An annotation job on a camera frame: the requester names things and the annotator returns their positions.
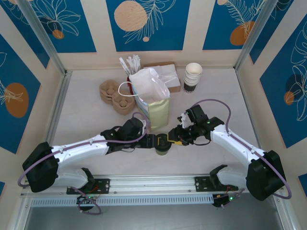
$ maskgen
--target white napkin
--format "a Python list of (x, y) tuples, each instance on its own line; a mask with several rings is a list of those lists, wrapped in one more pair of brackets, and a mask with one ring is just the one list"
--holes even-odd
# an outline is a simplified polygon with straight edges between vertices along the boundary
[(159, 79), (162, 82), (166, 82), (165, 85), (170, 88), (170, 87), (176, 87), (180, 85), (178, 75), (175, 69), (175, 65), (166, 65), (166, 66), (150, 66), (150, 67), (145, 67), (147, 68), (153, 68), (159, 75)]

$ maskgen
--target wall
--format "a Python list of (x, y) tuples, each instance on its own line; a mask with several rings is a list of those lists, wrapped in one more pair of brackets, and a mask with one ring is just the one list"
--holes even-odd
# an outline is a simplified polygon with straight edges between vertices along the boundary
[(292, 67), (302, 64), (294, 60), (292, 51), (295, 46), (302, 47), (302, 40), (296, 40), (300, 31), (296, 28), (303, 19), (307, 19), (306, 7), (305, 0), (294, 0), (255, 63), (248, 57), (238, 72), (261, 147), (274, 150), (281, 157), (293, 192), (290, 202), (301, 226), (307, 226), (307, 197), (298, 179), (298, 176), (307, 173), (307, 138), (301, 136), (306, 134), (307, 122), (300, 119), (303, 109), (299, 109), (299, 115), (296, 111), (301, 95), (297, 98), (294, 93), (293, 97), (289, 97), (289, 92), (294, 90), (288, 84), (292, 81), (302, 84), (306, 77), (306, 73), (301, 76), (298, 72), (297, 78), (291, 78), (293, 72), (296, 73)]
[[(188, 0), (177, 0), (176, 4), (183, 4)], [(83, 10), (88, 21), (90, 31), (94, 40), (94, 44), (97, 50), (95, 54), (72, 54), (65, 53), (59, 54), (67, 68), (69, 69), (87, 69), (87, 68), (113, 68), (120, 67), (118, 59), (120, 57), (128, 57), (133, 54), (137, 54), (141, 57), (142, 64), (161, 62), (161, 61), (174, 61), (178, 66), (185, 66), (190, 62), (198, 62), (205, 66), (233, 66), (240, 54), (240, 48), (237, 47), (213, 47), (205, 48), (203, 50), (205, 37), (210, 24), (210, 19), (213, 13), (213, 8), (216, 7), (216, 0), (191, 0), (189, 5), (188, 21), (186, 25), (184, 44), (182, 50), (176, 51), (134, 51), (134, 52), (117, 52), (116, 44), (114, 43), (114, 37), (110, 24), (110, 17), (112, 12), (108, 13), (107, 4), (111, 1), (85, 1), (81, 0)], [(170, 9), (163, 15), (171, 13), (173, 9)], [(167, 21), (164, 18), (164, 25), (160, 26), (161, 30), (164, 26), (170, 23), (177, 23), (177, 19)], [(211, 37), (215, 37), (217, 40), (223, 38), (221, 34), (219, 37), (215, 34), (211, 34)], [(164, 40), (161, 36), (157, 43), (172, 43), (176, 38), (171, 41)]]
[[(13, 81), (15, 86), (22, 84), (26, 88), (19, 98), (21, 100), (11, 97), (10, 100), (6, 98), (3, 104), (0, 103), (0, 181), (5, 183), (0, 196), (0, 229), (6, 229), (21, 193), (17, 180), (23, 172), (22, 163), (46, 137), (62, 77), (52, 61), (44, 66), (37, 57), (38, 53), (34, 53), (1, 6), (0, 21), (2, 57), (3, 50), (6, 49), (7, 52), (4, 63), (4, 59), (1, 59), (0, 80), (6, 89), (9, 88), (10, 81)], [(18, 88), (12, 87), (14, 84), (10, 84), (10, 90), (17, 93)], [(8, 96), (7, 92), (0, 90), (1, 96)], [(21, 140), (18, 139), (15, 143), (18, 132), (21, 132)]]
[[(120, 67), (118, 58), (132, 54), (142, 64), (233, 66), (265, 2), (29, 1), (68, 69)], [(19, 18), (18, 26), (23, 18), (19, 12), (10, 14)]]

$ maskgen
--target white leaf drawing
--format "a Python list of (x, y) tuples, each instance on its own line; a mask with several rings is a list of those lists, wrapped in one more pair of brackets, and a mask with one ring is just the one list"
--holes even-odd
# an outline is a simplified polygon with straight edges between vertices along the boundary
[(288, 0), (287, 2), (278, 1), (273, 12), (271, 13), (271, 17), (275, 19), (277, 11), (285, 11), (289, 7), (290, 2), (291, 0)]
[[(21, 20), (23, 23), (28, 24), (24, 15), (21, 13), (19, 7), (16, 4), (11, 3), (8, 0), (1, 0), (10, 9), (14, 17)], [(81, 15), (72, 11), (66, 10), (66, 0), (33, 0), (29, 2), (40, 19), (48, 34), (52, 34), (54, 30), (61, 32), (68, 32), (76, 36), (79, 35), (78, 28), (74, 25), (77, 23)]]
[(293, 64), (292, 72), (295, 76), (295, 82), (290, 87), (286, 97), (286, 103), (296, 103), (297, 121), (303, 121), (307, 117), (307, 69), (303, 64), (306, 64), (307, 59), (307, 22), (303, 26), (295, 40), (295, 46), (290, 57)]
[(139, 3), (147, 15), (146, 24), (139, 30), (136, 31), (126, 31), (126, 34), (123, 37), (127, 37), (125, 44), (130, 41), (137, 39), (140, 41), (143, 38), (150, 38), (156, 30), (159, 30), (159, 25), (163, 26), (163, 16), (162, 14), (171, 9), (176, 0), (172, 0), (172, 3), (166, 8), (166, 3), (171, 0), (133, 0)]
[[(0, 53), (0, 63), (1, 63), (0, 68), (5, 63), (6, 56), (7, 56), (6, 53), (3, 52)], [(23, 99), (21, 98), (22, 95), (23, 93), (16, 94), (5, 88), (0, 80), (0, 104), (5, 103), (6, 100), (10, 102), (10, 99), (22, 102), (23, 101)]]
[(250, 8), (247, 8), (243, 0), (228, 0), (224, 5), (228, 7), (230, 16), (237, 21), (237, 24), (244, 28), (245, 38), (251, 30), (250, 23), (262, 10), (266, 0), (259, 0), (256, 4), (255, 0)]

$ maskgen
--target white paper cup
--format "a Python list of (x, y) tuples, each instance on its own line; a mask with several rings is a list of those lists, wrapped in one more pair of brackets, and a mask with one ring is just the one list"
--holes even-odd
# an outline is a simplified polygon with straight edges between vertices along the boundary
[(192, 77), (188, 74), (185, 75), (185, 79), (190, 79), (190, 80), (199, 80), (201, 78), (201, 76), (197, 76), (197, 77)]
[(186, 66), (186, 72), (190, 76), (199, 76), (202, 73), (202, 67), (200, 64), (193, 62)]
[(199, 80), (187, 80), (187, 79), (184, 79), (184, 82), (187, 85), (196, 85), (199, 82)]

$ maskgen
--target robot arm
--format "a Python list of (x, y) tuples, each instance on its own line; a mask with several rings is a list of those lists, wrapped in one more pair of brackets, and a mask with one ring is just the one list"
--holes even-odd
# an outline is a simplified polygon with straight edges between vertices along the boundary
[(254, 154), (255, 151), (259, 153), (285, 178), (277, 153), (274, 151), (266, 153), (250, 145), (228, 130), (219, 118), (209, 119), (199, 105), (188, 109), (186, 114), (193, 125), (186, 127), (183, 119), (185, 114), (183, 114), (178, 118), (181, 125), (173, 128), (168, 135), (144, 134), (144, 121), (133, 117), (123, 126), (105, 130), (88, 140), (53, 147), (50, 147), (47, 142), (41, 143), (23, 163), (23, 169), (26, 171), (35, 162), (51, 153), (53, 156), (42, 161), (26, 174), (31, 190), (40, 192), (51, 186), (70, 186), (86, 193), (95, 186), (95, 180), (86, 168), (70, 168), (74, 162), (127, 148), (156, 148), (159, 151), (168, 151), (172, 143), (187, 146), (194, 144), (200, 136), (205, 136), (209, 141), (223, 146), (245, 168), (243, 171), (238, 171), (230, 169), (227, 165), (221, 165), (212, 170), (210, 181), (214, 187), (224, 184), (247, 188), (255, 198), (264, 200), (284, 185), (276, 173)]
[[(194, 124), (186, 127), (185, 114)], [(283, 167), (278, 154), (274, 151), (265, 152), (246, 142), (225, 126), (217, 117), (209, 119), (199, 105), (186, 111), (179, 117), (181, 125), (168, 133), (168, 141), (180, 145), (194, 144), (196, 138), (205, 136), (209, 141), (224, 147), (233, 154), (244, 166), (245, 170), (228, 168), (221, 165), (210, 172), (210, 181), (214, 187), (218, 185), (235, 185), (247, 188), (258, 200), (263, 201), (284, 186), (280, 179), (260, 157), (268, 161), (285, 180)]]

